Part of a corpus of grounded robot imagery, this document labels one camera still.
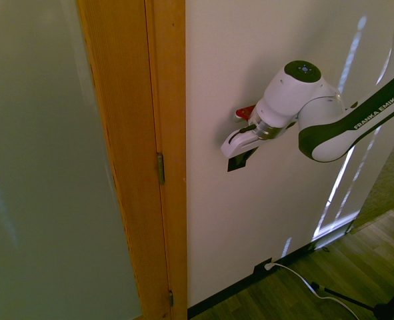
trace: baseboard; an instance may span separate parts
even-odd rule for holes
[[[310,254],[314,251],[314,243],[308,243],[304,247],[286,255],[285,257],[281,258],[280,260],[276,260],[277,263],[282,265],[290,265],[296,260]],[[265,265],[270,263],[272,258],[261,262],[260,264],[256,265],[253,269],[253,273],[248,277],[230,285],[228,288],[208,297],[206,300],[202,300],[202,302],[197,303],[196,305],[188,308],[188,319],[199,315],[200,313],[214,307],[216,304],[236,295],[238,292],[250,287],[252,284],[266,278],[268,275],[276,272],[277,267],[272,268],[269,271],[266,271]]]

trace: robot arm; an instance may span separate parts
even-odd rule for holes
[[[249,125],[232,132],[221,150],[229,158],[228,171],[244,167],[256,148],[299,121],[299,149],[312,160],[330,162],[393,116],[394,41],[382,81],[348,110],[316,66],[288,63],[256,104]]]

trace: door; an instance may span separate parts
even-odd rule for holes
[[[143,315],[185,319],[185,2],[77,3]]]

